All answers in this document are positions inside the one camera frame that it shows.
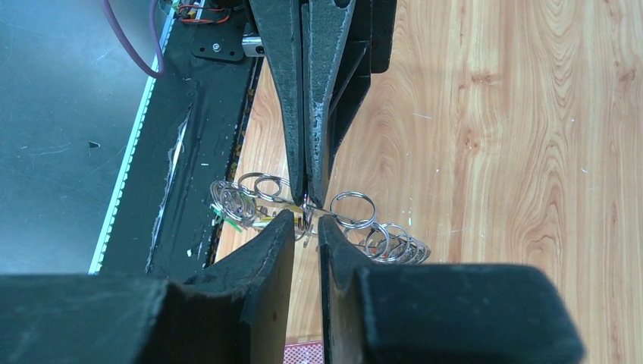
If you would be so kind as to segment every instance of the pink patterned fabric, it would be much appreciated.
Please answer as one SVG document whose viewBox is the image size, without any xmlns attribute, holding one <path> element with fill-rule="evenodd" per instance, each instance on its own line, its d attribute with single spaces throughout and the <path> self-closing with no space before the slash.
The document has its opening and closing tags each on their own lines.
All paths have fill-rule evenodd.
<svg viewBox="0 0 643 364">
<path fill-rule="evenodd" d="M 324 346 L 321 341 L 286 345 L 284 364 L 324 364 Z"/>
</svg>

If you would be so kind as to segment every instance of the black strip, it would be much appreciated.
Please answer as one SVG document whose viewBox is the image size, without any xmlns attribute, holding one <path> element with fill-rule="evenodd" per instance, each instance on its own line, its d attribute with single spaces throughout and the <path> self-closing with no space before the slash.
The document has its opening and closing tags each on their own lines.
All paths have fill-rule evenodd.
<svg viewBox="0 0 643 364">
<path fill-rule="evenodd" d="M 214 212 L 209 208 L 209 186 L 228 176 L 261 61 L 244 58 L 230 64 L 194 58 L 190 45 L 196 31 L 183 24 L 172 30 L 165 51 L 166 75 L 153 90 L 101 274 L 148 273 L 183 280 L 210 262 L 215 252 L 210 247 Z M 151 250 L 169 159 L 185 121 L 183 148 Z"/>
</svg>

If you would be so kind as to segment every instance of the wooden table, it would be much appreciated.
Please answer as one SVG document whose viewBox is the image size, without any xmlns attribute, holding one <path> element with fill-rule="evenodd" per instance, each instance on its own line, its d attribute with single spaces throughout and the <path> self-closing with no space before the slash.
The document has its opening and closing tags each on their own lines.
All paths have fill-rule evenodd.
<svg viewBox="0 0 643 364">
<path fill-rule="evenodd" d="M 391 67 L 328 195 L 368 194 L 380 221 L 428 243 L 429 264 L 541 268 L 589 362 L 643 362 L 641 1 L 398 2 Z M 250 171 L 287 177 L 267 68 L 237 178 Z M 218 259 L 251 235 L 226 227 Z M 295 260 L 289 342 L 322 334 L 315 244 Z"/>
</svg>

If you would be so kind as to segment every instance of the metal edge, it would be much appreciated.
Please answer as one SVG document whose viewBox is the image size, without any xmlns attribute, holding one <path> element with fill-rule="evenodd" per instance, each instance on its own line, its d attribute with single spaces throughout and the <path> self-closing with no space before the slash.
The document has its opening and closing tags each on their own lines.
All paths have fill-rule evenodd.
<svg viewBox="0 0 643 364">
<path fill-rule="evenodd" d="M 174 25 L 174 10 L 170 10 L 170 14 L 165 18 L 165 25 L 161 32 L 160 40 L 163 52 L 165 51 L 165 46 L 168 44 L 172 25 Z M 155 56 L 154 61 L 152 62 L 152 69 L 156 69 L 157 67 L 158 59 Z M 156 79 L 148 77 L 147 84 L 143 90 L 143 95 L 141 96 L 139 109 L 136 112 L 136 117 L 134 118 L 134 125 L 132 126 L 132 131 L 130 133 L 130 139 L 127 141 L 127 147 L 121 163 L 121 169 L 118 172 L 116 184 L 114 185 L 114 190 L 111 193 L 111 199 L 109 201 L 107 212 L 105 213 L 105 220 L 102 223 L 99 239 L 96 242 L 94 256 L 92 257 L 92 262 L 89 265 L 89 271 L 87 273 L 90 275 L 98 274 L 102 267 L 102 260 L 105 256 L 105 251 L 107 250 L 107 244 L 109 243 L 111 226 L 114 224 L 114 217 L 118 211 L 118 205 L 121 203 L 125 180 L 127 179 L 127 174 L 130 170 L 130 163 L 132 162 L 134 152 L 136 151 L 136 145 L 139 141 L 140 131 L 143 128 L 147 107 L 149 105 L 149 100 L 152 97 L 152 91 L 154 90 L 155 84 Z"/>
</svg>

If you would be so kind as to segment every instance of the white strip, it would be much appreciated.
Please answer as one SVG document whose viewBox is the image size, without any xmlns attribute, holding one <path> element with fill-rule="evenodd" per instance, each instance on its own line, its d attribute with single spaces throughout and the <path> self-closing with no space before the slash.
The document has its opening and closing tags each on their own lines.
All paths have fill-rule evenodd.
<svg viewBox="0 0 643 364">
<path fill-rule="evenodd" d="M 163 26 L 163 31 L 161 32 L 161 49 L 165 51 L 165 46 L 168 44 L 168 39 L 170 37 L 170 32 L 172 25 L 174 24 L 174 10 L 170 10 L 170 14 L 165 19 L 165 25 Z M 152 69 L 156 70 L 158 68 L 158 59 L 154 56 L 154 61 L 152 63 Z M 114 191 L 111 193 L 111 200 L 109 201 L 109 206 L 107 208 L 107 213 L 105 214 L 105 220 L 102 223 L 101 232 L 99 235 L 98 242 L 96 243 L 96 250 L 94 250 L 94 256 L 92 258 L 92 263 L 89 266 L 89 274 L 97 274 L 102 267 L 102 260 L 105 256 L 105 250 L 107 249 L 107 244 L 109 242 L 109 237 L 111 234 L 111 226 L 114 224 L 114 217 L 118 211 L 118 205 L 121 203 L 121 196 L 123 194 L 123 188 L 125 187 L 125 180 L 127 179 L 127 173 L 130 170 L 130 163 L 132 162 L 132 157 L 134 151 L 136 150 L 136 144 L 139 140 L 140 131 L 143 128 L 143 120 L 145 119 L 145 114 L 147 112 L 147 106 L 149 105 L 149 99 L 152 97 L 152 90 L 156 79 L 148 77 L 147 84 L 143 90 L 143 96 L 141 97 L 141 102 L 139 104 L 139 110 L 136 113 L 136 118 L 134 119 L 134 125 L 132 126 L 132 132 L 130 133 L 130 139 L 127 142 L 127 148 L 125 149 L 125 154 L 123 156 L 123 162 L 121 163 L 121 169 L 118 172 L 118 177 L 116 178 L 116 184 L 114 185 Z"/>
</svg>

